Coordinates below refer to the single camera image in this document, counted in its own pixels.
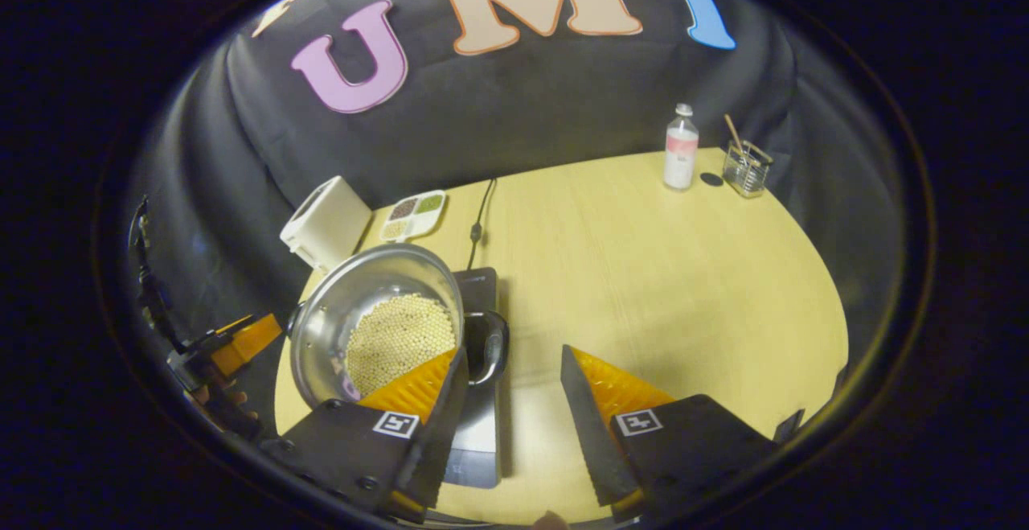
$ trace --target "wooden stick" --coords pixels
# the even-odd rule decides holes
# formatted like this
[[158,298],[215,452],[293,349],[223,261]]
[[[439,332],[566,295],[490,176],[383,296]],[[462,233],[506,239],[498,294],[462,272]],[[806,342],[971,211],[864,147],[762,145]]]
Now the wooden stick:
[[725,115],[725,123],[729,123],[729,131],[733,132],[733,141],[736,142],[736,149],[738,149],[738,151],[740,152],[740,156],[743,156],[745,160],[748,160],[747,153],[743,152],[743,144],[742,142],[740,142],[740,135],[736,134],[736,127],[733,126],[733,119],[730,118],[729,113],[726,113]]

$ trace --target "black fabric backdrop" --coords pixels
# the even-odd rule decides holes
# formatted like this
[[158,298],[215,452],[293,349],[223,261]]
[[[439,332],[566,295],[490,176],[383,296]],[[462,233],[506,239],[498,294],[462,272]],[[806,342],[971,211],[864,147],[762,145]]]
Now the black fabric backdrop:
[[[630,36],[577,35],[565,24],[569,2],[549,38],[496,9],[520,29],[519,42],[461,57],[449,0],[392,0],[387,16],[410,66],[403,86],[366,112],[331,111],[290,61],[331,35],[346,78],[370,76],[366,47],[340,25],[376,1],[294,0],[251,38],[255,13],[199,62],[155,119],[126,210],[150,197],[151,264],[182,331],[269,310],[284,320],[310,269],[279,231],[334,175],[379,208],[424,189],[655,151],[684,101],[702,146],[728,141],[721,116],[730,112],[743,138],[775,156],[770,189],[836,282],[851,362],[867,348],[902,271],[892,142],[848,69],[792,22],[754,0],[715,0],[737,42],[723,50],[688,38],[684,0],[624,0],[643,24]],[[132,289],[134,270],[126,271]]]

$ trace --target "plastic bottle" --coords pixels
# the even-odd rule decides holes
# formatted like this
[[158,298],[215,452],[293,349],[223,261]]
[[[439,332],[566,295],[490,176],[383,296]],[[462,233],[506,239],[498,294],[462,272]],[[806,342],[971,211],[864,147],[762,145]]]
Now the plastic bottle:
[[694,182],[700,132],[689,120],[694,115],[689,105],[676,105],[675,113],[675,119],[665,132],[665,184],[674,189],[687,189]]

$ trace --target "green powder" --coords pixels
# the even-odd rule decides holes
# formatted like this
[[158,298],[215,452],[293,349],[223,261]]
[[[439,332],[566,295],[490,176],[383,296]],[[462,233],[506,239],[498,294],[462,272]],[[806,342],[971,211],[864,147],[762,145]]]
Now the green powder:
[[434,197],[422,198],[422,203],[418,205],[418,210],[415,212],[416,214],[422,214],[422,212],[434,211],[439,208],[442,201],[443,197],[438,196],[438,193]]

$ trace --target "white toaster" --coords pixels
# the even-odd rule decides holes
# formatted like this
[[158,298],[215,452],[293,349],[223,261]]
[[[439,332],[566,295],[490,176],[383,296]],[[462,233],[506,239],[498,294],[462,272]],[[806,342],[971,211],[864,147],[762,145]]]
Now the white toaster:
[[371,208],[335,177],[310,193],[279,238],[311,269],[328,273],[353,254],[370,219]]

